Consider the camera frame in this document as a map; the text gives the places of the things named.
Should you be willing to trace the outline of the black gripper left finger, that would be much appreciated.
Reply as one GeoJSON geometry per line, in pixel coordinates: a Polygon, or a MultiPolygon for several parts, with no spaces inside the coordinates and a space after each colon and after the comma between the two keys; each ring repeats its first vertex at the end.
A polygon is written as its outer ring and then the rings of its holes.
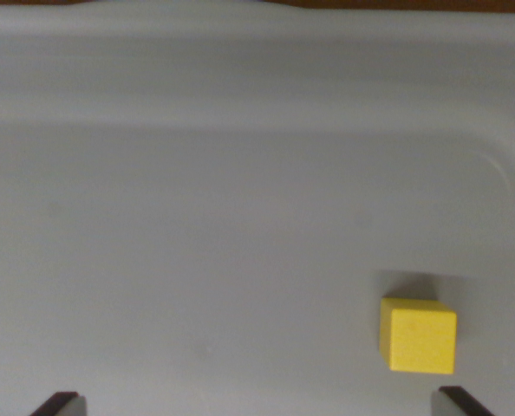
{"type": "Polygon", "coordinates": [[[77,392],[57,392],[30,416],[86,416],[86,398],[77,392]]]}

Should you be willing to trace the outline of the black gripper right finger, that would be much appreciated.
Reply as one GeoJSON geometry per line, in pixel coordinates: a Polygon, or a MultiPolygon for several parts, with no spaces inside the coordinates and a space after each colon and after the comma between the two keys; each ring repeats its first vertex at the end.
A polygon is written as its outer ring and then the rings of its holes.
{"type": "Polygon", "coordinates": [[[432,393],[432,416],[494,416],[461,386],[443,386],[432,393]]]}

